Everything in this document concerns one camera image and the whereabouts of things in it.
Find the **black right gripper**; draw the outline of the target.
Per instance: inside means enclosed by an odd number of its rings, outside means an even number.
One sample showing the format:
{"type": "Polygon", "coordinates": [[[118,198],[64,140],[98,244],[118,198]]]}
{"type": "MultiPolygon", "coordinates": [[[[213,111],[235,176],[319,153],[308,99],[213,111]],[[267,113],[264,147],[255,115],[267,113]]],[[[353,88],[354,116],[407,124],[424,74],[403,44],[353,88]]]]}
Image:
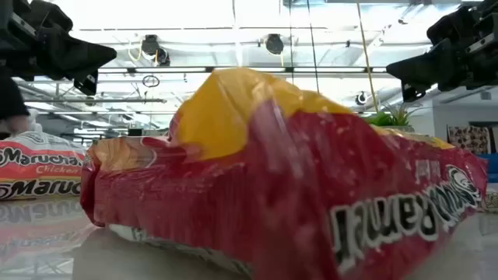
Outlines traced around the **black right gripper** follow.
{"type": "Polygon", "coordinates": [[[428,52],[386,67],[402,82],[404,103],[423,98],[434,84],[442,90],[497,84],[497,0],[461,5],[436,21],[427,37],[433,44],[428,52]]]}

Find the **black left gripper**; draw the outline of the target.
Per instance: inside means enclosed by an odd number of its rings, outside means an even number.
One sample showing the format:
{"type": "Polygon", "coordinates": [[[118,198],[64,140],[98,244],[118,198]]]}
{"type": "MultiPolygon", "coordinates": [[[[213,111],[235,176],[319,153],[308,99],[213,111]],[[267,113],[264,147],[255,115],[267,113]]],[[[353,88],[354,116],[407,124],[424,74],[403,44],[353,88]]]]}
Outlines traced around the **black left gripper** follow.
{"type": "Polygon", "coordinates": [[[95,96],[98,69],[117,57],[112,47],[71,37],[71,19],[47,1],[1,0],[1,67],[25,80],[74,80],[95,96]]]}

